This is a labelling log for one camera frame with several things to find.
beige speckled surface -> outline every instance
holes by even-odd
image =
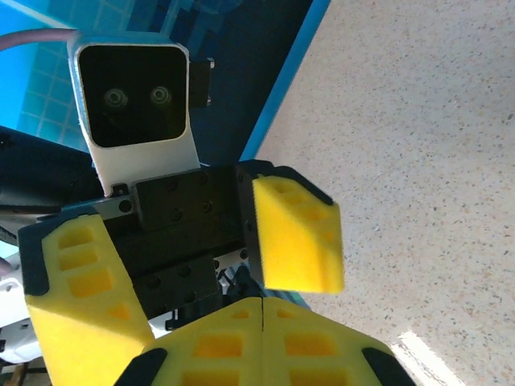
[[[340,203],[347,289],[310,305],[412,350],[421,384],[515,384],[514,19],[333,0],[258,155]]]

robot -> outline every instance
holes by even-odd
[[[79,32],[68,57],[95,168],[75,155],[72,203],[4,229],[0,338],[27,332],[9,359],[41,352],[55,386],[414,385],[385,344],[274,296],[343,289],[340,209],[286,166],[200,165],[189,109],[214,60]]]

yellow foam block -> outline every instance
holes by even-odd
[[[263,384],[381,386],[361,350],[389,348],[367,335],[277,298],[263,302]]]
[[[338,293],[344,288],[340,209],[291,179],[253,181],[265,287]]]
[[[262,385],[262,300],[248,298],[145,348],[167,350],[153,386]]]
[[[112,386],[154,336],[101,217],[61,225],[43,256],[50,289],[26,300],[52,384]]]

blue edge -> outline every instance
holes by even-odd
[[[254,126],[253,132],[250,134],[247,145],[241,154],[241,161],[256,157],[256,154],[265,139],[266,133],[268,132],[268,129],[281,106],[282,100],[284,99],[295,74],[299,70],[307,49],[315,37],[316,30],[322,22],[322,18],[325,15],[330,2],[331,0],[314,0],[313,4],[311,4],[306,18],[304,19],[304,23],[300,27],[297,38],[291,46],[290,53],[282,66],[274,87],[268,96],[268,100],[266,101],[261,115]]]

black camera face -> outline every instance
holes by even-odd
[[[178,47],[89,46],[79,69],[97,145],[174,139],[186,129],[187,57]]]

